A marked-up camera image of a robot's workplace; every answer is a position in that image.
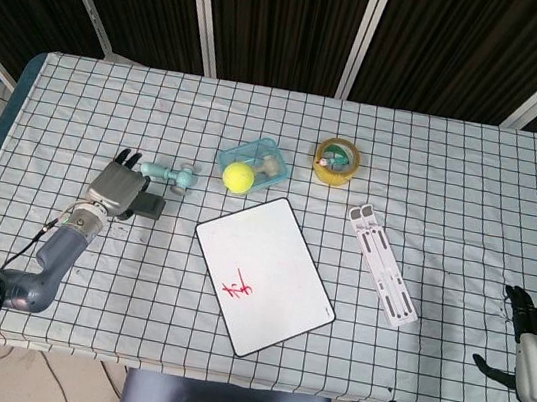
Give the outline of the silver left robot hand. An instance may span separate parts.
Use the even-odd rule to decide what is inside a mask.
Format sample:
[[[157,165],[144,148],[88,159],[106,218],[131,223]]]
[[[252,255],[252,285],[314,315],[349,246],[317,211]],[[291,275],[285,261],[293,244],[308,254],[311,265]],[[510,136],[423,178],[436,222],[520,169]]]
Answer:
[[[87,188],[87,201],[102,205],[108,217],[121,221],[131,217],[131,204],[148,185],[148,178],[134,169],[141,157],[127,148],[119,152]]]

